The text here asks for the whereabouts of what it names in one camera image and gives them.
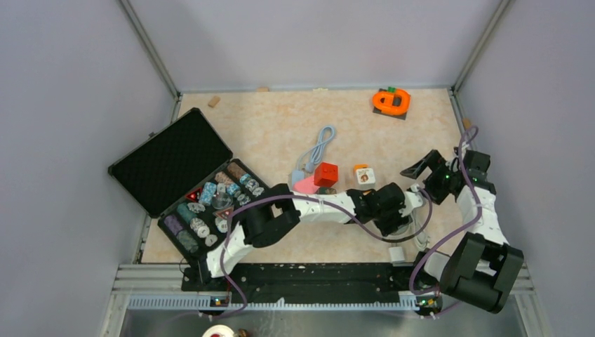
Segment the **white cube socket adapter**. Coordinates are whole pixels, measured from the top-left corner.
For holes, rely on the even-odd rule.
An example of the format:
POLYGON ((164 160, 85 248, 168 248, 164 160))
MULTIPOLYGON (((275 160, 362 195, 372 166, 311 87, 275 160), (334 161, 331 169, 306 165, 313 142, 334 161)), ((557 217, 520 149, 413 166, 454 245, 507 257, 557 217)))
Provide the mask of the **white cube socket adapter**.
POLYGON ((372 168, 358 168, 355 170, 356 186, 360 190, 375 189, 376 178, 372 168))

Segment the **orange power strip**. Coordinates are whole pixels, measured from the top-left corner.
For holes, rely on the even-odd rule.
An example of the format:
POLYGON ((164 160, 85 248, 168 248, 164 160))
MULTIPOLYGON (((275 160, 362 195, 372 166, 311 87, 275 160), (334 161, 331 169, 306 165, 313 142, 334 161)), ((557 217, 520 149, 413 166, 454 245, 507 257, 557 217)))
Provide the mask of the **orange power strip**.
POLYGON ((369 165, 367 165, 367 164, 357 164, 357 165, 354 165, 353 170, 358 171, 360 169, 367 169, 368 167, 369 167, 369 165))

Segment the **red cube socket adapter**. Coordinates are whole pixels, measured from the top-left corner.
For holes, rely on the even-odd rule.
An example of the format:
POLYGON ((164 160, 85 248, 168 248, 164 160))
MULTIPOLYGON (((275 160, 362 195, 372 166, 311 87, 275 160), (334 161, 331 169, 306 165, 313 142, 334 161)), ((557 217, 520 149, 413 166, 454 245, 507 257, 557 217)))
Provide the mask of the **red cube socket adapter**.
POLYGON ((321 162, 314 171, 314 184, 319 187, 332 187, 339 181, 338 165, 321 162))

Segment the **pink triangular power strip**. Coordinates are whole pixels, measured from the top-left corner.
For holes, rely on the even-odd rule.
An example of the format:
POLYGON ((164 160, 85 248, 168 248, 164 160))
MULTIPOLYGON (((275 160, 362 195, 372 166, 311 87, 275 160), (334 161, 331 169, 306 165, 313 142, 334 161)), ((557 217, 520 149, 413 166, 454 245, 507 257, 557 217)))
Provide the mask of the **pink triangular power strip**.
POLYGON ((316 194, 319 188, 314 182, 314 176, 299 180, 293 185, 293 191, 302 194, 316 194))

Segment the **dark green cube adapter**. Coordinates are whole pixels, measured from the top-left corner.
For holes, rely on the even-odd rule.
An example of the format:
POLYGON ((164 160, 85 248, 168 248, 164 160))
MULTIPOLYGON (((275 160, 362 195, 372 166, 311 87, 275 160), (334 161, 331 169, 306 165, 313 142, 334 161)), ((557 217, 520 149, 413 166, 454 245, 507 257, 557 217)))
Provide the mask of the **dark green cube adapter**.
POLYGON ((330 195, 337 194, 337 190, 333 187, 319 187, 316 194, 330 195))

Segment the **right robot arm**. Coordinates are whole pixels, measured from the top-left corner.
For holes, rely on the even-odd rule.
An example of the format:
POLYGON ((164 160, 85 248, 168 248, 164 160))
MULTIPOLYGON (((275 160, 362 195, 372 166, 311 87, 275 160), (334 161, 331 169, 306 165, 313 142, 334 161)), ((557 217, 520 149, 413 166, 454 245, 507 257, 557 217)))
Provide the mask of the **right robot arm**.
POLYGON ((402 170, 407 178, 424 179, 429 199, 439 205, 453 195, 463 225, 439 241, 445 244, 457 234, 462 238, 450 256, 436 249, 420 255, 411 270, 410 285, 430 289, 437 282, 441 293, 487 312, 499 313, 524 262, 522 250, 510 246, 495 211, 496 190, 488 181, 490 156, 474 150, 447 161, 431 150, 414 165, 402 170))

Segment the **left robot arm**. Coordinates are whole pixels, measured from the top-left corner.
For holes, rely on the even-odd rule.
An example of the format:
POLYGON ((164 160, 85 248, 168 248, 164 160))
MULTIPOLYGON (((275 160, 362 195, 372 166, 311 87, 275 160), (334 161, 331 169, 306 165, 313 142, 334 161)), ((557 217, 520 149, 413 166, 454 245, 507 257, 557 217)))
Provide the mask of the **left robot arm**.
POLYGON ((300 223, 330 222, 364 227, 369 234, 394 243, 393 234, 409 225, 413 212, 424 204, 419 192, 390 183, 379 190, 348 189, 336 194, 303 194, 278 184, 255 201, 234 210, 227 219, 227 234, 197 263, 198 280, 208 290, 219 289, 234 267, 254 249, 281 241, 300 223))

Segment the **white plug adapter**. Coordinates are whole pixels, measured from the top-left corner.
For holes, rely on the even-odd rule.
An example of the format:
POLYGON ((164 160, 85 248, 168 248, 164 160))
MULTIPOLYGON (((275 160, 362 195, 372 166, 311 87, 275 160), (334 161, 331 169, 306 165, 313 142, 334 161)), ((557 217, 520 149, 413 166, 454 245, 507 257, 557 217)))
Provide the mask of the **white plug adapter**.
POLYGON ((402 246, 391 246, 388 252, 392 265, 399 265, 406 262, 406 255, 402 246))

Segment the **wooden block at right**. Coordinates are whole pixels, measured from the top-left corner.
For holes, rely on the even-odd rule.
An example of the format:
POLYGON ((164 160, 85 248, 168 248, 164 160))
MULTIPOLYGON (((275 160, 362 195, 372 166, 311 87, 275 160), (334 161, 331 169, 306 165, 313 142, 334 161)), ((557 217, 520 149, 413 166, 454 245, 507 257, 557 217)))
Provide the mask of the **wooden block at right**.
POLYGON ((465 131, 469 130, 473 126, 473 124, 468 118, 462 119, 462 125, 465 131))

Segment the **light blue power strip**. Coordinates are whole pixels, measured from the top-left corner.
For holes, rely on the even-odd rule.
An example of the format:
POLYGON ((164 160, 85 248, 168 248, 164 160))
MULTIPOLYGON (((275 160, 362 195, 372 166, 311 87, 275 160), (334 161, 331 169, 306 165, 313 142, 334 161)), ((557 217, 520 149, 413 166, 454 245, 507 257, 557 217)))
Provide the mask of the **light blue power strip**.
POLYGON ((305 172, 301 170, 293 170, 289 174, 289 183, 290 186, 294 186, 297 182, 305 178, 305 172))

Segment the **poker chip stack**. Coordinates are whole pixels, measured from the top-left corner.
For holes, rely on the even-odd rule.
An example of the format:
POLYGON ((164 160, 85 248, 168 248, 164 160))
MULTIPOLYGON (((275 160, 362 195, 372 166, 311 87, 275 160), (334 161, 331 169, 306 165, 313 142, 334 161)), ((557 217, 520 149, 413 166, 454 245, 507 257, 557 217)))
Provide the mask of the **poker chip stack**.
POLYGON ((203 204, 204 206, 210 206, 215 193, 217 192, 217 188, 218 186, 215 183, 206 182, 202 187, 199 203, 203 204))

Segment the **small wooden block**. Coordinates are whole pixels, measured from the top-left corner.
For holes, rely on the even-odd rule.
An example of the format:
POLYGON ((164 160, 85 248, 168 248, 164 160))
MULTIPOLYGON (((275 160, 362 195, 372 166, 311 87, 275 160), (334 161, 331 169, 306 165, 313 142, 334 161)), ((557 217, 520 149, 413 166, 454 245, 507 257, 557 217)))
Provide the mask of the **small wooden block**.
POLYGON ((211 108, 215 108, 218 103, 221 101, 221 97, 218 95, 214 95, 209 101, 208 101, 208 106, 211 108))

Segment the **black poker chip case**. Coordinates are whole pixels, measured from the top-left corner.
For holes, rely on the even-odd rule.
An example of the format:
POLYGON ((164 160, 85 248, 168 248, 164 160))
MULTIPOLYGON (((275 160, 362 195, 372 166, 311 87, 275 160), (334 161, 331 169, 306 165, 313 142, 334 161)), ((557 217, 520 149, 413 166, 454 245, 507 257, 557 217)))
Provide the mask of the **black poker chip case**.
POLYGON ((108 174, 193 265, 225 238, 224 227, 215 224, 218 215, 269 189, 197 107, 112 164, 108 174), (210 206, 199 203, 206 182, 218 186, 210 206))

